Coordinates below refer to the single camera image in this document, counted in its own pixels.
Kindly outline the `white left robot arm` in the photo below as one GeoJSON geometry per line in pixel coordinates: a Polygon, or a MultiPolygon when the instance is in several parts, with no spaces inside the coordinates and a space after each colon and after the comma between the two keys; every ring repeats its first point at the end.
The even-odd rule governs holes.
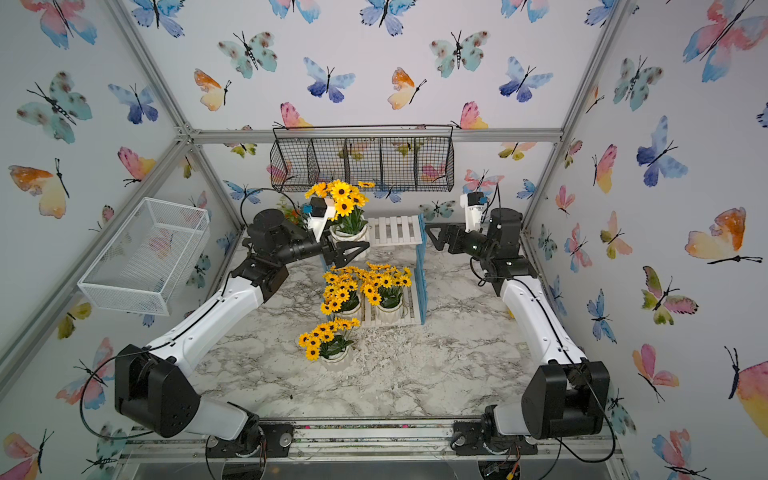
{"type": "Polygon", "coordinates": [[[199,394],[189,378],[231,328],[278,292],[289,264],[320,257],[343,267],[369,248],[367,241],[334,242],[327,221],[325,215],[312,216],[301,228],[278,209],[256,214],[243,241],[248,254],[223,286],[166,334],[117,354],[116,411],[163,438],[180,433],[215,438],[228,457],[265,453],[256,414],[199,394]]]}

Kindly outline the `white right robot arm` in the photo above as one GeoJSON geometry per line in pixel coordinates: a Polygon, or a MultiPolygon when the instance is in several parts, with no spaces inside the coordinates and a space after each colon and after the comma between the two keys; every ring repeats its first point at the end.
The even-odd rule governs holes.
{"type": "Polygon", "coordinates": [[[562,443],[600,433],[607,425],[609,372],[576,346],[549,304],[521,252],[521,213],[493,209],[486,232],[480,230],[479,208],[468,207],[465,214],[464,223],[428,223],[424,231],[437,250],[468,255],[479,283],[491,285],[514,316],[537,368],[519,400],[489,405],[469,425],[456,423],[453,450],[532,454],[534,448],[523,444],[527,438],[562,443]]]}

